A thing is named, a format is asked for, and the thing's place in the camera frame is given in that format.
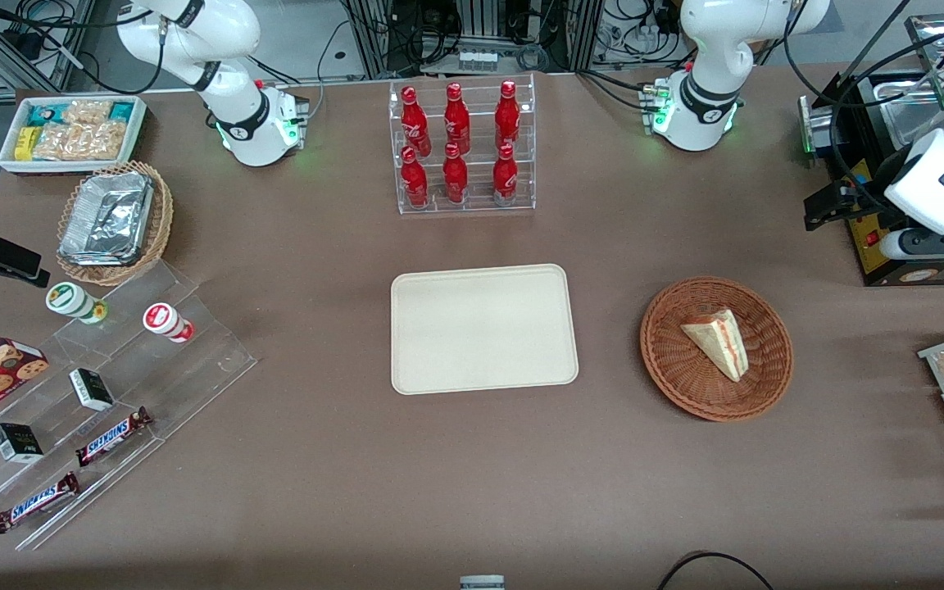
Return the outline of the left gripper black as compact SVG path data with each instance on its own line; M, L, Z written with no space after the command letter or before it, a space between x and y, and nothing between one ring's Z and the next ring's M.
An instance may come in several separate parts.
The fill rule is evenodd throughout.
M846 173L847 182L832 182L824 188L824 197L803 199L803 228L813 232L835 221L876 214L881 229L903 230L908 216L885 195L894 183L907 156L888 156L870 168L862 158Z

